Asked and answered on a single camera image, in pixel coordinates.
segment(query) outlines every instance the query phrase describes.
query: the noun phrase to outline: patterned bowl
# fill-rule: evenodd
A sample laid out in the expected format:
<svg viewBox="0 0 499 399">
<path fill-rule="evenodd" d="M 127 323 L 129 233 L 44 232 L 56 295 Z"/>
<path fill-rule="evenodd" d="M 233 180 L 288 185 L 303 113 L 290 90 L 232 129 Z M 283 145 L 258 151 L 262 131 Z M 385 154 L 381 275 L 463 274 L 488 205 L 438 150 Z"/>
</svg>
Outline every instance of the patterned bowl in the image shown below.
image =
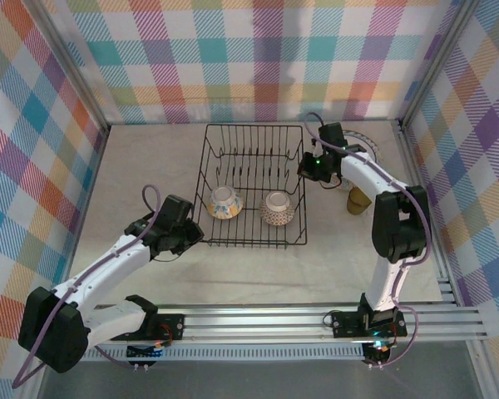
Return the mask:
<svg viewBox="0 0 499 399">
<path fill-rule="evenodd" d="M 242 195 L 237 193 L 233 187 L 221 185 L 210 194 L 207 211 L 213 218 L 231 219 L 240 213 L 243 206 Z"/>
<path fill-rule="evenodd" d="M 282 191 L 272 191 L 260 203 L 260 217 L 273 226 L 283 226 L 294 218 L 294 207 L 289 196 Z"/>
</svg>

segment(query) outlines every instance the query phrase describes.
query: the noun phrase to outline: purple cable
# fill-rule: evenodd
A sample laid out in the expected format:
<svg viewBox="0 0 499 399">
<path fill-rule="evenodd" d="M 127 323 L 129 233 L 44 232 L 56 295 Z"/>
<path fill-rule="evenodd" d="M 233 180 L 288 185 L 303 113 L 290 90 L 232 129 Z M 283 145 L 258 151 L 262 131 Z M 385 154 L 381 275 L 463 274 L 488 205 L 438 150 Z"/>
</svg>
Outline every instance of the purple cable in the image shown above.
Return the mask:
<svg viewBox="0 0 499 399">
<path fill-rule="evenodd" d="M 417 338 L 417 333 L 418 333 L 418 329 L 419 329 L 419 317 L 417 315 L 417 312 L 414 309 L 410 308 L 409 306 L 405 306 L 405 305 L 402 305 L 401 303 L 399 303 L 397 295 L 398 295 L 399 282 L 401 281 L 401 278 L 403 277 L 403 269 L 406 268 L 407 266 L 414 266 L 414 265 L 417 265 L 417 264 L 422 264 L 423 262 L 425 262 L 427 260 L 427 258 L 429 257 L 429 255 L 431 253 L 432 239 L 431 239 L 431 230 L 429 229 L 429 224 L 428 224 L 428 221 L 427 221 L 427 216 L 425 216 L 425 214 L 423 213 L 422 207 L 417 202 L 417 200 L 412 196 L 412 194 L 410 194 L 401 185 L 398 185 L 394 180 L 390 179 L 387 176 L 387 174 L 378 165 L 374 164 L 372 161 L 366 162 L 366 160 L 362 156 L 360 156 L 360 155 L 358 155 L 358 154 L 356 154 L 356 153 L 354 153 L 352 151 L 345 150 L 342 147 L 337 147 L 336 145 L 331 145 L 331 144 L 323 141 L 322 139 L 320 139 L 319 136 L 316 135 L 312 131 L 312 129 L 309 127 L 309 123 L 307 121 L 307 118 L 309 117 L 309 115 L 316 116 L 316 118 L 321 123 L 323 123 L 323 120 L 320 117 L 320 115 L 318 115 L 316 112 L 308 112 L 307 114 L 305 114 L 305 118 L 304 118 L 305 129 L 307 129 L 307 131 L 309 132 L 309 134 L 318 143 L 320 143 L 321 145 L 325 145 L 326 147 L 332 148 L 332 149 L 336 150 L 339 153 L 352 156 L 354 159 L 360 160 L 363 163 L 366 163 L 366 165 L 368 165 L 370 168 L 372 168 L 379 176 L 381 176 L 384 179 L 384 181 L 386 181 L 387 183 L 389 183 L 394 189 L 401 191 L 408 198 L 408 200 L 411 202 L 411 204 L 416 209 L 417 213 L 419 214 L 420 220 L 422 221 L 423 229 L 425 230 L 425 236 L 426 236 L 426 241 L 427 241 L 426 242 L 426 246 L 425 246 L 425 254 L 423 254 L 423 256 L 420 259 L 418 259 L 418 260 L 414 260 L 414 261 L 403 263 L 401 265 L 401 268 L 399 269 L 398 275 L 396 276 L 396 279 L 394 280 L 393 286 L 392 286 L 392 301 L 396 305 L 396 308 L 398 308 L 400 310 L 407 310 L 410 313 L 412 313 L 413 316 L 414 316 L 414 333 L 413 333 L 410 341 L 408 342 L 407 347 L 405 347 L 404 351 L 398 357 L 396 357 L 395 359 L 393 359 L 393 360 L 391 360 L 389 362 L 384 363 L 383 365 L 379 365 L 377 363 L 374 363 L 377 366 L 386 367 L 386 366 L 389 366 L 391 364 L 394 364 L 395 362 L 397 362 L 398 360 L 400 360 L 403 356 L 405 356 L 405 354 L 407 354 L 408 350 L 414 344 L 414 341 L 416 341 L 416 338 Z"/>
<path fill-rule="evenodd" d="M 106 257 L 100 259 L 98 262 L 93 264 L 84 274 L 82 274 L 80 276 L 80 278 L 78 280 L 76 280 L 76 282 L 74 282 L 73 287 L 70 287 L 65 292 L 65 294 L 62 296 L 62 298 L 59 299 L 56 306 L 54 306 L 52 311 L 50 312 L 50 314 L 48 314 L 48 317 L 47 317 L 46 321 L 44 322 L 44 324 L 42 325 L 42 328 L 41 328 L 41 331 L 39 332 L 39 335 L 37 335 L 37 339 L 35 340 L 35 343 L 33 343 L 32 350 L 27 355 L 26 360 L 24 361 L 24 363 L 20 367 L 18 374 L 15 376 L 15 379 L 13 380 L 13 383 L 12 383 L 13 389 L 17 389 L 18 387 L 20 387 L 24 382 L 26 382 L 28 379 L 33 377 L 39 370 L 41 370 L 45 366 L 44 363 L 41 363 L 33 371 L 31 371 L 29 374 L 27 374 L 25 377 L 23 377 L 27 368 L 32 363 L 32 360 L 35 357 L 35 354 L 37 353 L 37 349 L 41 346 L 41 342 L 42 342 L 44 336 L 46 335 L 48 328 L 50 327 L 50 324 L 52 324 L 52 320 L 55 318 L 57 312 L 59 311 L 59 309 L 61 309 L 61 306 L 65 303 L 65 301 L 72 295 L 72 293 L 74 293 L 75 288 L 82 285 L 83 280 L 85 280 L 89 275 L 91 275 L 93 272 L 98 270 L 108 260 L 113 259 L 116 256 L 116 254 L 121 254 L 122 252 L 128 250 L 130 247 L 132 247 L 137 242 L 139 242 L 139 240 L 141 240 L 142 237 L 144 237 L 145 234 L 148 233 L 148 231 L 150 231 L 151 226 L 153 226 L 153 224 L 155 223 L 155 221 L 157 219 L 157 215 L 161 211 L 161 192 L 154 185 L 145 185 L 142 188 L 142 198 L 143 199 L 145 198 L 145 192 L 147 189 L 153 189 L 156 192 L 157 205 L 156 205 L 156 209 L 154 211 L 154 214 L 151 217 L 150 221 L 148 222 L 148 225 L 146 226 L 146 228 L 133 241 L 131 241 L 130 243 L 128 243 L 126 245 L 123 245 L 115 253 L 108 254 Z"/>
</svg>

